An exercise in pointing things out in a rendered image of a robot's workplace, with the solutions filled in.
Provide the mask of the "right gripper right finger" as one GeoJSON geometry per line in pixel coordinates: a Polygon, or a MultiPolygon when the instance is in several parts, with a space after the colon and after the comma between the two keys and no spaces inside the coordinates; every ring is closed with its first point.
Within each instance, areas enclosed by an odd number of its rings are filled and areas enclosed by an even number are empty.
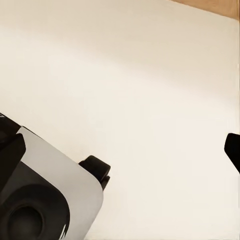
{"type": "Polygon", "coordinates": [[[224,151],[240,173],[240,135],[228,133],[224,151]]]}

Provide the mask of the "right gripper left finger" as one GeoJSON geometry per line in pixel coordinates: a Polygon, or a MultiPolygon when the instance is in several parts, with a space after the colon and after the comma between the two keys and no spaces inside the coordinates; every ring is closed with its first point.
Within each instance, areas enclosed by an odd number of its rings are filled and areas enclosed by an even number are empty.
{"type": "Polygon", "coordinates": [[[0,138],[0,193],[26,152],[21,133],[0,138]]]}

